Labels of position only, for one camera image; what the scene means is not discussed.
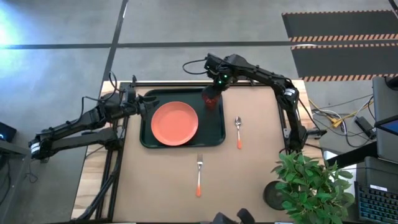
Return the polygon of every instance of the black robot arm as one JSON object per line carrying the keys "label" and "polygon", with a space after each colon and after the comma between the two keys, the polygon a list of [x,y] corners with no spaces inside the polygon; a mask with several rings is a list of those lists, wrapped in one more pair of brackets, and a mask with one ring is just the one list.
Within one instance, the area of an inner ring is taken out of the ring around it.
{"label": "black robot arm", "polygon": [[251,65],[245,58],[232,54],[221,59],[215,55],[208,54],[205,69],[207,75],[214,80],[213,84],[203,90],[203,94],[209,99],[215,98],[229,88],[231,83],[236,83],[239,76],[248,77],[267,86],[270,86],[279,106],[286,111],[290,124],[290,134],[287,140],[291,151],[301,151],[307,140],[308,133],[301,124],[297,103],[299,102],[299,91],[294,87],[291,79],[277,75]]}
{"label": "black robot arm", "polygon": [[107,149],[118,147],[119,139],[112,128],[83,133],[82,136],[77,137],[65,137],[84,130],[92,131],[102,128],[106,123],[112,123],[134,114],[140,114],[145,119],[147,111],[159,104],[159,101],[153,96],[136,95],[135,81],[136,79],[133,77],[133,82],[122,90],[122,95],[115,92],[104,95],[93,109],[83,113],[78,119],[37,133],[35,138],[29,142],[32,158],[45,159],[61,150],[91,144],[102,144]]}

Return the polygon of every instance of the black pot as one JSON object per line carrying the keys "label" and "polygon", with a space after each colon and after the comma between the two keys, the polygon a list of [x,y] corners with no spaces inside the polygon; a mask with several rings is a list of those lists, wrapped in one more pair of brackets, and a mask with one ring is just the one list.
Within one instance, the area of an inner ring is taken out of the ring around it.
{"label": "black pot", "polygon": [[282,206],[284,201],[283,195],[275,188],[275,185],[280,181],[272,181],[267,185],[262,193],[262,199],[265,203],[275,210],[285,210]]}

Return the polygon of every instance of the gray floor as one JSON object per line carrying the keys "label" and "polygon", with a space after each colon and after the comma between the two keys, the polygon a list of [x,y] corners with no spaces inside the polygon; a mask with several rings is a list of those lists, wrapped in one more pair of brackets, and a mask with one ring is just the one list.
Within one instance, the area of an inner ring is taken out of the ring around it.
{"label": "gray floor", "polygon": [[[111,43],[121,2],[0,1],[0,44]],[[130,0],[119,42],[287,40],[282,12],[368,9],[391,7],[388,0]],[[206,79],[183,73],[181,65],[208,52],[241,54],[251,63],[297,78],[289,47],[118,49],[113,71],[119,80],[130,80],[133,74],[140,80]],[[98,96],[108,53],[108,49],[0,50],[0,121],[18,129],[16,144],[26,147],[35,132],[76,118],[80,98]],[[192,65],[190,70],[200,72],[201,66]],[[307,83],[306,87],[319,106],[372,92],[370,81]],[[333,110],[350,113],[366,100]],[[366,110],[360,115],[372,121]],[[359,132],[350,121],[348,126]],[[361,144],[364,139],[351,142]],[[340,152],[353,149],[333,133],[326,134],[321,144]],[[74,149],[58,153],[47,164],[34,162],[39,181],[25,180],[10,223],[67,221],[83,154],[84,150]]]}

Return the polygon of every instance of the black tray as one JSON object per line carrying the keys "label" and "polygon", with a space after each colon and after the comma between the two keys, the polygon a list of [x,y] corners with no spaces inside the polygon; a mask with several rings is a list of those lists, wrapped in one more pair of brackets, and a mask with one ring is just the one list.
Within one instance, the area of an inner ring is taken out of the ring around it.
{"label": "black tray", "polygon": [[[203,147],[217,146],[225,139],[225,123],[222,96],[214,110],[208,110],[201,98],[203,88],[184,88],[151,90],[145,96],[156,96],[160,101],[154,110],[148,113],[147,119],[141,120],[139,139],[141,144],[151,149],[166,147]],[[198,115],[199,126],[196,134],[187,143],[181,146],[167,146],[159,142],[150,128],[150,122],[155,111],[162,105],[171,101],[181,101],[190,105]]]}

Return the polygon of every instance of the fork with orange handle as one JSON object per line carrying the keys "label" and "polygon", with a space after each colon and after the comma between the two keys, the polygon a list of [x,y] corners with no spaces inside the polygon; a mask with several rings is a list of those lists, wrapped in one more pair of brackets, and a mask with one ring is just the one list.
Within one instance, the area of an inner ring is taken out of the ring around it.
{"label": "fork with orange handle", "polygon": [[201,167],[203,165],[203,155],[202,154],[198,154],[198,185],[197,185],[197,197],[201,196],[201,190],[200,190],[200,171],[201,171]]}

